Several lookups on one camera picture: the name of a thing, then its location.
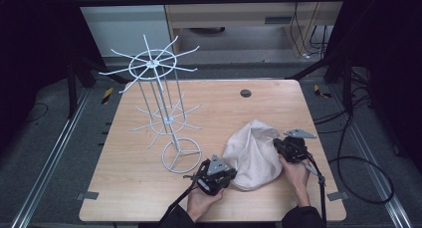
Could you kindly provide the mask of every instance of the white wire rack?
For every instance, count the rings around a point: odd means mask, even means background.
[[[162,163],[164,164],[165,168],[175,173],[185,173],[191,171],[200,162],[202,157],[202,150],[195,140],[188,137],[177,137],[177,133],[183,130],[186,126],[195,129],[200,129],[200,127],[193,126],[187,123],[187,115],[199,109],[202,105],[199,105],[188,111],[185,110],[185,107],[183,105],[184,95],[180,92],[177,71],[195,72],[197,69],[185,69],[177,67],[176,65],[178,57],[195,52],[196,50],[198,50],[199,46],[194,50],[174,55],[173,53],[168,51],[168,48],[177,41],[177,37],[163,50],[150,50],[145,35],[143,35],[143,39],[147,51],[142,52],[136,56],[129,56],[112,50],[117,55],[131,59],[127,68],[114,72],[100,74],[108,76],[123,72],[129,72],[133,76],[133,81],[129,83],[125,87],[125,89],[120,93],[125,93],[134,84],[139,84],[143,99],[145,101],[146,110],[143,110],[139,107],[136,108],[140,112],[149,115],[149,124],[140,127],[135,127],[132,129],[132,131],[144,128],[151,128],[156,133],[155,138],[152,140],[148,148],[152,148],[160,136],[171,135],[172,140],[164,147],[162,151]],[[172,96],[172,94],[174,92],[171,92],[168,86],[167,76],[170,75],[170,73],[174,74],[175,83],[177,85],[177,103],[173,102],[174,97]],[[142,82],[149,82],[149,84],[151,85],[154,97],[153,102],[151,102],[148,96],[145,94],[145,89],[142,85],[145,85],[145,83]],[[151,103],[155,103],[154,107],[157,108],[156,110],[151,109]],[[194,148],[183,149],[180,144],[181,141],[187,141],[192,143]],[[175,155],[171,155],[170,159],[166,159],[166,154],[168,153],[170,147],[174,147],[176,152],[173,152]],[[183,166],[184,168],[176,168],[178,160],[181,156],[195,156],[194,159],[192,159],[194,160],[193,164],[191,166]]]

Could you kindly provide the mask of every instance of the hand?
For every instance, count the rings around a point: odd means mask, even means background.
[[[295,189],[295,194],[300,207],[310,206],[310,198],[308,197],[307,184],[310,178],[310,172],[305,168],[305,164],[310,164],[308,159],[303,163],[291,164],[286,162],[282,155],[279,155],[279,161],[283,165],[283,171],[289,183]]]
[[[205,194],[201,189],[193,189],[187,200],[187,214],[196,222],[210,207],[217,201],[223,199],[224,189],[221,189],[215,196]]]

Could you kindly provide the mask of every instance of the crumpled fabric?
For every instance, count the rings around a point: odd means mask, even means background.
[[[256,190],[280,175],[283,166],[273,145],[279,136],[273,127],[254,119],[229,138],[222,159],[238,171],[235,186]]]

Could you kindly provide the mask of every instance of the small hole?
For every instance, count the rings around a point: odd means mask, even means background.
[[[250,96],[252,95],[252,92],[251,92],[250,90],[242,90],[242,91],[240,92],[240,95],[241,95],[243,98],[248,98],[248,97],[250,97]]]

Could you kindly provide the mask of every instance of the wire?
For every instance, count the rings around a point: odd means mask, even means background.
[[[363,87],[356,88],[351,93],[354,94],[357,90],[361,90],[361,89],[364,89],[364,88]],[[361,101],[364,101],[364,100],[367,100],[367,99],[368,99],[368,96],[361,97],[360,99],[356,100],[353,103],[353,107],[355,109],[359,108],[360,106],[357,107],[357,104],[359,104]],[[322,116],[322,117],[319,117],[319,118],[315,118],[314,124],[317,125],[317,124],[322,124],[322,123],[334,120],[334,119],[338,118],[339,116],[341,116],[342,114],[345,114],[345,113],[346,113],[346,110],[343,110],[343,111],[340,111],[340,112],[337,112],[337,113],[334,113],[334,114],[329,114],[329,115],[325,115],[325,116]]]
[[[359,101],[357,101],[357,103],[354,104],[354,108],[355,109],[359,109],[361,108],[363,105],[365,105],[364,103],[362,103],[361,105],[358,105],[358,103],[362,102],[362,101],[368,101],[369,100],[369,96],[364,96],[361,99],[359,99]]]
[[[326,210],[325,210],[325,177],[322,176],[322,173],[319,171],[317,167],[317,163],[314,160],[312,154],[307,151],[307,158],[313,164],[314,168],[316,169],[316,174],[318,177],[319,183],[319,193],[320,193],[320,208],[321,208],[321,218],[324,224],[326,224]]]
[[[348,117],[348,119],[347,119],[347,122],[346,122],[346,124],[345,124],[345,126],[344,126],[344,130],[343,130],[343,132],[342,132],[342,134],[341,134],[341,138],[340,138],[340,143],[339,143],[339,146],[338,146],[338,151],[337,151],[337,158],[335,158],[335,159],[332,159],[332,160],[330,160],[329,161],[329,163],[331,163],[331,162],[334,162],[334,161],[336,161],[336,164],[337,164],[337,172],[338,172],[338,177],[339,177],[339,179],[340,179],[340,181],[341,181],[341,183],[344,185],[344,187],[351,193],[351,194],[353,194],[354,196],[356,196],[357,198],[359,198],[360,200],[362,200],[362,201],[365,201],[365,202],[367,202],[367,203],[371,203],[371,204],[376,204],[376,205],[381,205],[381,204],[385,204],[385,203],[387,203],[387,202],[389,202],[392,198],[393,198],[393,196],[394,196],[394,193],[395,193],[395,191],[394,191],[394,185],[393,185],[393,182],[392,182],[392,180],[391,180],[391,178],[379,167],[379,166],[377,166],[376,164],[374,164],[373,162],[371,162],[371,161],[369,161],[369,160],[366,160],[366,159],[363,159],[363,158],[361,158],[361,157],[357,157],[357,156],[340,156],[340,154],[341,154],[341,148],[342,148],[342,143],[343,143],[343,141],[344,141],[344,136],[345,136],[345,132],[346,132],[346,130],[347,130],[347,128],[350,126],[350,124],[351,124],[351,121],[352,121],[352,119],[353,119],[353,116],[351,115],[351,116],[349,116]],[[347,185],[347,183],[345,183],[345,181],[344,181],[344,178],[343,178],[343,176],[342,176],[342,173],[341,173],[341,169],[340,169],[340,161],[342,160],[342,159],[354,159],[354,160],[359,160],[359,161],[362,161],[362,162],[365,162],[365,163],[368,163],[368,164],[370,164],[370,165],[372,165],[372,166],[374,166],[377,170],[379,170],[381,173],[382,173],[382,175],[384,175],[385,176],[385,178],[387,178],[387,180],[388,180],[388,183],[389,183],[389,185],[390,185],[390,194],[389,194],[389,196],[386,198],[386,199],[384,199],[384,200],[381,200],[381,201],[375,201],[375,200],[370,200],[370,199],[367,199],[367,198],[365,198],[365,197],[363,197],[363,196],[361,196],[361,195],[359,195],[359,194],[357,194],[355,191],[353,191],[348,185]]]
[[[360,73],[352,70],[351,71],[351,78],[354,82],[357,82],[357,83],[364,85],[364,86],[369,86],[368,75],[366,75],[366,77],[365,77],[365,76],[361,75]]]
[[[316,54],[319,53],[319,58],[322,59],[325,56],[325,37],[327,37],[327,26],[323,26],[323,33],[322,33],[322,41],[321,42],[313,42],[313,37],[316,33],[317,30],[317,26],[314,26],[313,28],[313,32],[311,33],[311,37],[310,37],[310,45],[312,48],[317,49],[317,52],[313,52],[312,54]]]
[[[173,203],[171,203],[170,206],[168,206],[167,211],[158,221],[157,227],[161,225],[161,223],[168,217],[170,212],[180,203],[181,200],[183,200],[192,190],[197,188],[197,187],[194,187],[195,184],[196,184],[196,180],[194,179],[191,185]]]
[[[354,88],[353,91],[351,91],[352,94],[356,93],[359,90],[367,90],[367,86],[357,87]]]
[[[319,131],[318,134],[336,133],[336,132],[341,132],[341,131],[343,131],[343,129],[332,130],[332,131]]]
[[[297,26],[298,26],[298,31],[299,31],[299,34],[301,35],[301,39],[302,39],[302,46],[304,47],[304,49],[308,52],[307,53],[307,56],[310,56],[310,55],[313,55],[313,54],[316,54],[316,53],[318,53],[318,52],[310,52],[309,50],[308,50],[308,48],[307,48],[307,46],[305,45],[305,39],[304,39],[304,35],[302,34],[302,31],[301,31],[301,26],[299,25],[299,20],[298,20],[298,2],[295,2],[295,11],[294,11],[294,14],[293,14],[293,17],[292,17],[292,21],[291,21],[291,24],[290,24],[290,34],[291,34],[291,37],[292,37],[292,40],[293,40],[293,42],[295,43],[295,47],[296,47],[296,49],[298,50],[298,53],[300,53],[301,52],[301,50],[299,49],[299,46],[298,46],[298,44],[296,43],[296,40],[294,39],[294,36],[293,36],[293,24],[294,24],[294,22],[296,21],[296,24],[297,24]]]
[[[38,120],[41,117],[43,117],[47,113],[47,111],[49,110],[49,107],[44,103],[35,103],[34,106],[44,106],[46,109],[44,110],[43,114],[41,114],[41,115],[39,115],[39,116],[37,116],[33,119],[25,120],[25,122],[32,122],[32,121]]]

